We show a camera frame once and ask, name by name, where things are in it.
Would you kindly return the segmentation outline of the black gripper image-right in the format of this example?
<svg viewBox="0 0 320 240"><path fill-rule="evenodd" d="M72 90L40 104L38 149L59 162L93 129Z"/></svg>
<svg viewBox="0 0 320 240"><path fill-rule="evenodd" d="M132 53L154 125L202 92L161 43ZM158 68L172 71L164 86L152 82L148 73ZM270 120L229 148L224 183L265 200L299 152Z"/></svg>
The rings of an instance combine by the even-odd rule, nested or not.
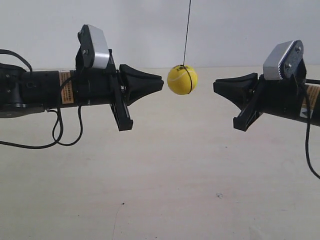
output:
<svg viewBox="0 0 320 240"><path fill-rule="evenodd" d="M247 131L262 114L309 124L310 100L306 75L306 65L301 60L294 73L284 81L265 80L263 75L258 81L258 74L253 72L239 77L216 79L212 84L213 92L241 110L233 118L233 127L237 130Z"/></svg>

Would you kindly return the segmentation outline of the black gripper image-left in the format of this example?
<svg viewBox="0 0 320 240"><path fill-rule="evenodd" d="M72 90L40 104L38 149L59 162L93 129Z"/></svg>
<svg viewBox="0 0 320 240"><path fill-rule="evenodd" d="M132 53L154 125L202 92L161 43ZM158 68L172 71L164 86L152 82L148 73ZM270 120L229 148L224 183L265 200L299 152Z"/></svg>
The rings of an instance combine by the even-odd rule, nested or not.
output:
<svg viewBox="0 0 320 240"><path fill-rule="evenodd" d="M120 64L118 70L111 49L105 69L85 67L85 57L79 50L75 57L75 72L77 103L88 106L109 105L120 132L129 131L133 127L128 106L161 91L164 85L160 75L143 72L127 64Z"/></svg>

